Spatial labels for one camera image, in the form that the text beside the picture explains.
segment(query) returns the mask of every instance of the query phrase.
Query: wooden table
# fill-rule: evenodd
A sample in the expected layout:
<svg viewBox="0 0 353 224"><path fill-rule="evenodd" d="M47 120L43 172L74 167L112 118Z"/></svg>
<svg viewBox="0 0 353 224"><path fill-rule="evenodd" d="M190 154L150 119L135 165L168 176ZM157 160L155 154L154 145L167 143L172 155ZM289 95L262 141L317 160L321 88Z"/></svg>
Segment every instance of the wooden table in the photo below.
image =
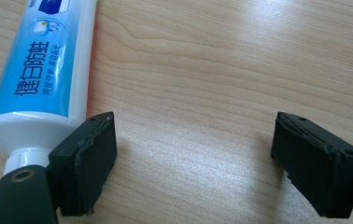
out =
<svg viewBox="0 0 353 224"><path fill-rule="evenodd" d="M0 0L0 74L25 3ZM277 111L353 144L353 0L99 0L94 51L119 156L95 214L61 223L353 223L270 158Z"/></svg>

